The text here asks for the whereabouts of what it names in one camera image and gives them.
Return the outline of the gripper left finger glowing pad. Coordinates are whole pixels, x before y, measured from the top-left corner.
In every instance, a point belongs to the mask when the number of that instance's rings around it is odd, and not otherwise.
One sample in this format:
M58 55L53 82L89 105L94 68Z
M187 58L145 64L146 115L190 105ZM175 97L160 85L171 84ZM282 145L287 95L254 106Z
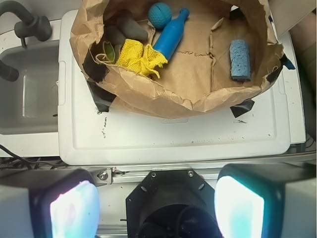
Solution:
M99 193L87 170L0 173L2 238L93 238L99 218Z

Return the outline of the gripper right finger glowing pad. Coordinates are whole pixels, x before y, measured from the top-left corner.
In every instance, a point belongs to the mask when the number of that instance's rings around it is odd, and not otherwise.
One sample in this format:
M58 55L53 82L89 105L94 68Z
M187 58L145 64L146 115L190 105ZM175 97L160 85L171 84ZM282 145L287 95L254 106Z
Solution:
M316 165L227 164L218 175L214 208L225 238L315 238Z

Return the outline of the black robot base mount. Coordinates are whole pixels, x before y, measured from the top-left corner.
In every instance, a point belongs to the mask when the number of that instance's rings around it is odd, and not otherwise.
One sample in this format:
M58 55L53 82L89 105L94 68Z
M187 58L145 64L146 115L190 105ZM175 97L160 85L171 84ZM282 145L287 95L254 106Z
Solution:
M221 238L215 190L194 170L151 171L126 198L130 238Z

